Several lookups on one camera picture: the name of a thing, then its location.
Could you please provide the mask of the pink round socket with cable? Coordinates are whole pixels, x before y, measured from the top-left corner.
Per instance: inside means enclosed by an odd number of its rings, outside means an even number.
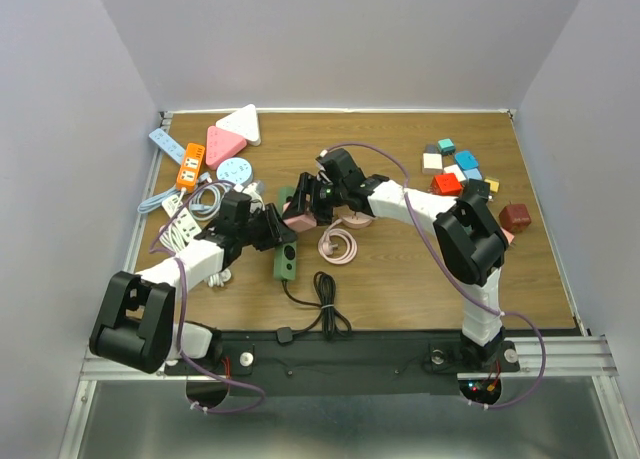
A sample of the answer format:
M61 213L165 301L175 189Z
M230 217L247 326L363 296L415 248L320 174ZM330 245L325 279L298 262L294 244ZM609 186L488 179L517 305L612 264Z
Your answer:
M373 218L360 212L343 212L325 229L318 241L318 252L328 263L347 265L357 256L358 243L352 230L370 226Z

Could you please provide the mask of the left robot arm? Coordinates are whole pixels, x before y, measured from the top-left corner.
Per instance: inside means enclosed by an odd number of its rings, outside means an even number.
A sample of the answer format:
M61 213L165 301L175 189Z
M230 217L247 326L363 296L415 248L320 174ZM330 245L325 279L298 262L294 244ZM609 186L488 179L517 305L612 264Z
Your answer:
M229 267L245 247L265 251L296 239L272 203L253 212L247 204L228 207L175 256L137 274L111 277L89 338L91 353L155 372L174 341L178 299Z

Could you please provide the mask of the green power strip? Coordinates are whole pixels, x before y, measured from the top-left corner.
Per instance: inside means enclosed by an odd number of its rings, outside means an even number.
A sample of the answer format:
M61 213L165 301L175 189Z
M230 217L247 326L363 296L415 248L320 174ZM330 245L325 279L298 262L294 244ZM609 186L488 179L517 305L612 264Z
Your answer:
M278 191L277 206L283 212L284 206L291 200L295 188L283 186ZM273 278L277 281L294 281L296 278L297 243L291 242L274 249Z

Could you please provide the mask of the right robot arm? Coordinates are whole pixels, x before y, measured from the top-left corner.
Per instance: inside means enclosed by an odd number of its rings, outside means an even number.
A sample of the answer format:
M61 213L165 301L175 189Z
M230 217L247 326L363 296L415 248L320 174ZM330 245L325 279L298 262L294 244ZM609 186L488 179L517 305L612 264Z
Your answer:
M356 183L303 173L283 220L301 232L305 223L332 223L334 209L341 206L413 225L422 237L437 239L436 263L466 300L461 360L472 369L491 363L504 337L499 281L509 241L485 199L473 191L460 197L434 195L377 174Z

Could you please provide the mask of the pink cube socket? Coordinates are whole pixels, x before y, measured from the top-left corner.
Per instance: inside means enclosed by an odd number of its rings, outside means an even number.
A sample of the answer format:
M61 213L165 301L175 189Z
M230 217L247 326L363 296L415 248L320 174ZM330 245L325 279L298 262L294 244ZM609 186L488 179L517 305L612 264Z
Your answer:
M309 208L306 208L303 214L290 218L283 217L283 222L296 233L302 233L317 226L317 221Z

